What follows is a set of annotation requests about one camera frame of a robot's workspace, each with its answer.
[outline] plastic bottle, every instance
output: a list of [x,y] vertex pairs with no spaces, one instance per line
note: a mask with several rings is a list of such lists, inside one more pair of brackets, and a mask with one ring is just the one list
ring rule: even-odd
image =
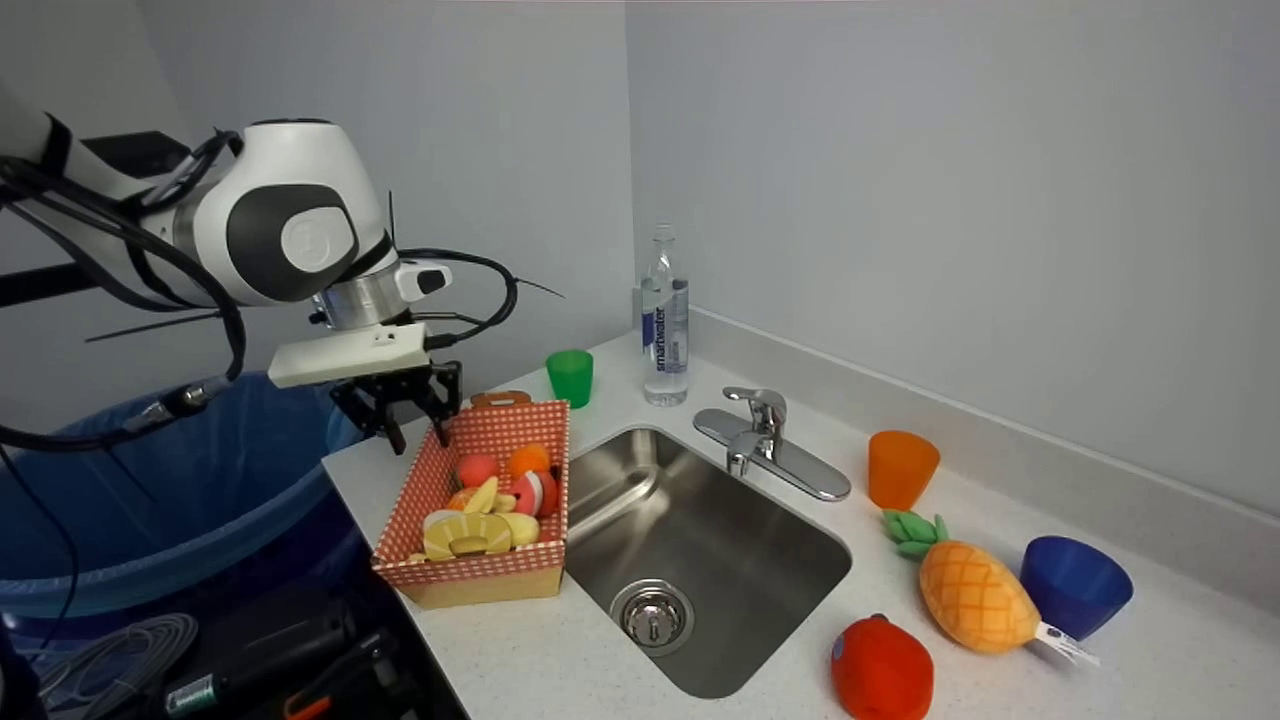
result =
[[679,404],[687,396],[687,275],[677,265],[677,236],[652,236],[652,265],[642,275],[644,398]]

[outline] sink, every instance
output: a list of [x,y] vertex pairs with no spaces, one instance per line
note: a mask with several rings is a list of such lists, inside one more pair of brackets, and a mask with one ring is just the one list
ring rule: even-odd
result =
[[840,540],[658,426],[570,470],[570,577],[687,696],[745,688],[854,565]]

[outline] white countertop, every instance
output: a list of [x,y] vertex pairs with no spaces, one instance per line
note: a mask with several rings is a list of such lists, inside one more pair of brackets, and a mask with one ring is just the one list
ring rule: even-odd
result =
[[[649,425],[692,445],[708,460],[724,447],[692,431],[699,407],[734,407],[722,398],[724,383],[764,383],[722,364],[695,360],[692,396],[679,407],[642,398],[638,351],[619,335],[595,351],[595,396],[572,413],[572,454],[602,438]],[[506,389],[550,396],[539,371]],[[409,425],[409,451],[391,454],[385,438],[366,438],[325,460],[335,493],[353,506],[370,543],[381,540],[418,454],[426,420]],[[998,495],[978,476],[955,476],[945,460],[923,493],[923,515],[941,510],[955,540],[978,540],[1020,565],[1032,536],[1079,536],[1111,552],[1138,578],[1138,601],[1099,628],[1083,649],[1105,669],[1063,669],[1036,649],[1007,657],[971,657],[948,645],[920,595],[915,569],[879,536],[878,506],[864,501],[864,438],[840,415],[809,404],[788,407],[788,438],[815,451],[854,476],[854,495],[820,502],[793,482],[752,468],[745,482],[760,489],[795,515],[828,528],[854,552],[854,570],[825,595],[825,604],[771,651],[771,661],[728,700],[686,696],[649,657],[591,604],[591,595],[564,577],[564,590],[550,601],[472,604],[472,606],[418,606],[422,634],[441,661],[449,684],[477,720],[530,717],[845,717],[828,688],[832,641],[874,610],[908,628],[938,661],[934,717],[1121,717],[1121,720],[1176,720],[1176,717],[1278,717],[1280,711],[1280,619],[1258,604],[1219,595],[1176,569],[1154,565],[1130,548],[1105,543],[1083,528],[1057,518],[1043,506],[1024,506]]]

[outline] blue bin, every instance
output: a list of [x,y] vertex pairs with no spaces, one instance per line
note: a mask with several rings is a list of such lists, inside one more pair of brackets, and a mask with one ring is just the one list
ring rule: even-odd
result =
[[[145,404],[110,407],[67,431],[118,426]],[[17,460],[22,476],[81,548],[78,601],[64,616],[164,604],[171,590],[261,559],[258,552],[335,502],[320,454],[353,438],[357,426],[325,390],[282,390],[264,376],[243,376],[200,415],[112,451],[24,451]],[[315,565],[333,559],[315,543],[303,552]],[[7,619],[50,623],[67,590],[73,570],[61,532],[0,468],[0,606]],[[216,604],[238,604],[238,586],[224,585],[221,590]]]

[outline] wicker basket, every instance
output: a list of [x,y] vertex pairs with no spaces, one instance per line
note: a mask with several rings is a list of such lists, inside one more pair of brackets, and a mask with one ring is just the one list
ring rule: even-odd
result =
[[[561,506],[539,518],[539,540],[506,556],[466,556],[449,565],[422,559],[426,515],[449,502],[458,454],[507,454],[521,445],[544,445],[561,468]],[[449,425],[449,447],[430,431],[388,532],[372,552],[372,570],[426,606],[557,595],[570,525],[564,447],[570,407],[561,398],[533,404],[525,390],[477,396],[472,407]]]

